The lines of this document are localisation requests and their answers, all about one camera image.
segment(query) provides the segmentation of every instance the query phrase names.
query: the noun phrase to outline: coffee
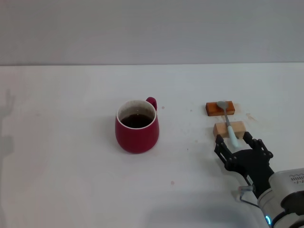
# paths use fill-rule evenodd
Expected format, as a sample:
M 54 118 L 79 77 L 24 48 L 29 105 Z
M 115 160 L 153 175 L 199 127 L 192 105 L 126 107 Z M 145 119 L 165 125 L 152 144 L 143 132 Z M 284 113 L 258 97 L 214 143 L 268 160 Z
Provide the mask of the coffee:
M 124 118 L 121 122 L 123 125 L 131 128 L 142 128 L 152 123 L 153 119 L 143 114 L 132 114 Z

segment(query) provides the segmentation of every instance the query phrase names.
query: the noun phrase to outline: wooden board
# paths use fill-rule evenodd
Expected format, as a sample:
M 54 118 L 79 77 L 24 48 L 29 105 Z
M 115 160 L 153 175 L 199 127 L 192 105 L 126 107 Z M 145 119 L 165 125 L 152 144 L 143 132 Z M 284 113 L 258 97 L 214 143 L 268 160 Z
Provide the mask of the wooden board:
M 232 101 L 226 101 L 228 103 L 227 115 L 233 115 L 235 112 Z M 224 115 L 224 110 L 217 106 L 216 102 L 206 103 L 206 111 L 208 116 Z
M 237 138 L 242 139 L 244 136 L 244 133 L 246 131 L 246 127 L 244 125 L 243 121 L 235 121 L 230 122 L 232 129 L 234 131 L 234 134 Z M 228 138 L 228 129 L 226 122 L 222 123 L 216 123 L 213 127 L 213 135 L 214 137 L 217 137 L 217 135 L 220 134 L 223 138 Z

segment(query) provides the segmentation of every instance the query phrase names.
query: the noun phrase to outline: light wooden block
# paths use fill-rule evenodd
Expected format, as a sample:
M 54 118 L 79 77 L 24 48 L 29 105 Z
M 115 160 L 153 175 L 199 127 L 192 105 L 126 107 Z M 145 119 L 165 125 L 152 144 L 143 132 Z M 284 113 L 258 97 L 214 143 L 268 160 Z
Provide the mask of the light wooden block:
M 243 139 L 244 133 L 246 131 L 246 127 L 244 125 L 243 121 L 236 121 L 236 122 L 230 122 L 232 129 L 234 131 L 234 134 L 237 138 Z M 224 123 L 216 123 L 213 127 L 213 135 L 214 137 L 217 137 L 217 135 L 220 134 L 223 138 L 228 138 L 229 133 L 227 129 L 226 122 Z

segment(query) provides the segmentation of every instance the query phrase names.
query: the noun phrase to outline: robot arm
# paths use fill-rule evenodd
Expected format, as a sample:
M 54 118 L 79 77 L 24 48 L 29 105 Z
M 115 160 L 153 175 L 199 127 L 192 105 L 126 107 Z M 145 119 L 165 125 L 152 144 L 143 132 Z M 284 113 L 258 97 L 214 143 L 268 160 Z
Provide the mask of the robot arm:
M 218 135 L 214 152 L 222 160 L 226 170 L 238 172 L 252 186 L 258 199 L 258 207 L 270 227 L 303 226 L 304 169 L 274 173 L 269 166 L 273 154 L 262 140 L 253 139 L 249 132 L 245 132 L 243 139 L 252 149 L 231 153 L 223 138 Z M 294 216 L 289 216 L 295 214 L 298 219 L 296 222 Z

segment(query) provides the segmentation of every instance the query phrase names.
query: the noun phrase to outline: metal spoon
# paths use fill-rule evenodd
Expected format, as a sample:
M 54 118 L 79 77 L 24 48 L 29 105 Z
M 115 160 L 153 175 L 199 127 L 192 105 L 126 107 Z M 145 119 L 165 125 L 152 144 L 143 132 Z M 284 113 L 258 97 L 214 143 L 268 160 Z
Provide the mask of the metal spoon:
M 229 133 L 229 138 L 231 140 L 232 145 L 237 148 L 238 147 L 238 140 L 236 138 L 236 135 L 234 134 L 234 131 L 231 127 L 230 121 L 228 119 L 227 116 L 227 112 L 226 109 L 228 108 L 228 103 L 225 101 L 218 101 L 217 102 L 218 107 L 222 108 L 224 110 L 224 114 L 225 114 L 225 119 L 226 119 L 226 124 L 227 124 L 227 128 L 228 128 L 228 133 Z

